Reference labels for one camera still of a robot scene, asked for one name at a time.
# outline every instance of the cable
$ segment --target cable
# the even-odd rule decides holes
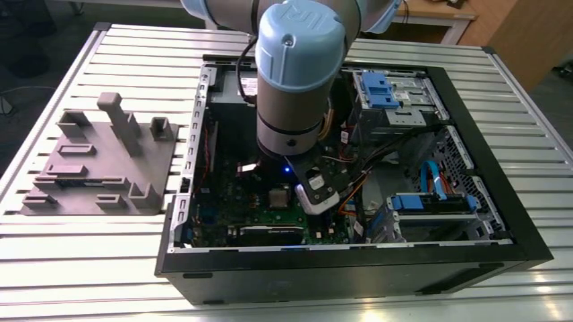
[[[354,190],[351,191],[351,193],[350,193],[350,195],[347,196],[346,200],[343,201],[342,205],[339,206],[339,208],[338,208],[338,213],[343,213],[343,212],[344,212],[344,211],[343,211],[343,206],[346,206],[346,204],[348,203],[348,201],[350,201],[351,197],[354,196],[354,194],[356,193],[358,189],[362,187],[362,185],[364,184],[364,182],[366,182],[366,177],[364,177],[364,179],[362,180],[362,182],[355,186]]]
[[[332,122],[334,122],[334,108],[332,108],[332,102],[330,100],[330,97],[327,98],[327,103],[328,103],[328,114],[324,119],[324,126],[322,127],[319,132],[319,141],[327,138],[330,134],[330,128],[332,127]]]
[[[53,91],[56,90],[56,88],[49,87],[49,86],[20,86],[20,87],[16,87],[14,89],[8,89],[6,91],[0,92],[0,95],[4,95],[4,94],[10,93],[13,91],[18,91],[21,89],[50,89]]]
[[[434,132],[442,127],[443,127],[442,124],[434,124],[426,127],[418,127],[418,128],[410,129],[404,134],[398,136],[392,141],[387,142],[383,146],[380,146],[374,150],[370,156],[364,159],[362,163],[362,167],[359,169],[363,170],[367,167],[371,168],[374,163],[376,163],[376,160],[380,160],[382,158],[384,158],[384,156],[387,156],[390,153],[394,152],[395,150],[394,146],[396,144],[402,143],[404,140],[410,138],[415,138],[419,134]]]
[[[328,159],[328,160],[332,160],[332,161],[336,161],[336,162],[340,162],[340,163],[352,163],[354,162],[354,160],[343,160],[343,159],[336,159],[336,158],[332,158],[331,156],[322,156],[324,159]]]
[[[205,128],[205,130],[204,130],[204,133],[205,133],[205,147],[204,147],[204,149],[205,149],[205,171],[203,172],[203,177],[201,177],[201,179],[200,179],[200,183],[199,183],[199,185],[196,186],[196,188],[195,188],[195,191],[193,191],[193,195],[199,192],[199,189],[200,189],[200,187],[201,187],[201,185],[203,185],[203,182],[205,181],[205,178],[207,178],[207,173],[208,173],[208,168],[209,168],[209,159],[211,159],[211,156],[209,156],[209,154],[208,154],[208,132],[207,132],[207,128]]]
[[[252,105],[256,104],[256,96],[247,96],[247,94],[244,93],[243,83],[240,82],[240,64],[243,62],[244,57],[247,56],[248,51],[252,49],[252,46],[255,45],[257,39],[259,38],[256,36],[253,36],[251,38],[251,41],[248,42],[247,47],[244,47],[244,50],[240,53],[239,59],[236,61],[236,69],[235,69],[235,72],[236,72],[236,84],[237,84],[237,87],[239,87],[240,97],[243,98],[243,101],[247,104],[252,104]]]
[[[402,23],[407,25],[410,22],[410,5],[407,0],[403,0],[403,6],[406,7],[406,14],[403,16]]]

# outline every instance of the metal chassis frame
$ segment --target metal chassis frame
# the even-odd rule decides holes
[[[205,253],[173,253],[168,250],[169,226],[172,211],[179,201],[171,203],[165,215],[161,244],[156,262],[156,276],[180,279],[180,274],[205,274],[212,272],[249,271],[249,270],[288,270],[312,268],[339,268],[350,266],[386,266],[386,265],[418,265],[436,263],[475,263],[478,267],[490,264],[501,265],[494,271],[474,276],[446,290],[435,292],[454,292],[475,282],[489,278],[507,270],[523,270],[553,259],[541,235],[527,216],[525,208],[517,197],[509,180],[503,174],[498,161],[490,151],[485,138],[474,123],[470,113],[459,98],[448,76],[442,68],[426,66],[396,66],[384,64],[358,63],[360,66],[378,66],[382,68],[400,68],[403,70],[424,70],[440,97],[448,115],[455,122],[455,128],[467,147],[471,160],[477,166],[474,171],[479,174],[487,187],[497,209],[503,214],[507,228],[511,230],[513,245],[490,246],[455,246],[434,248],[368,248],[355,250],[328,250],[320,252],[264,252],[264,261],[260,260],[261,252],[205,252]],[[208,82],[208,75],[201,72],[199,83]],[[197,87],[196,99],[205,99],[204,87]],[[200,135],[200,127],[191,122],[191,135]]]

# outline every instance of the metal table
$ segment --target metal table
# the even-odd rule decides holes
[[[117,91],[137,121],[187,125],[201,55],[239,55],[237,32],[100,24],[0,181],[0,318],[199,321],[557,321],[573,318],[573,154],[495,55],[481,48],[358,40],[347,60],[446,68],[555,259],[451,295],[192,307],[153,276],[163,215],[18,215],[66,109],[92,121]],[[172,172],[185,147],[179,131]],[[176,187],[169,177],[165,195]]]

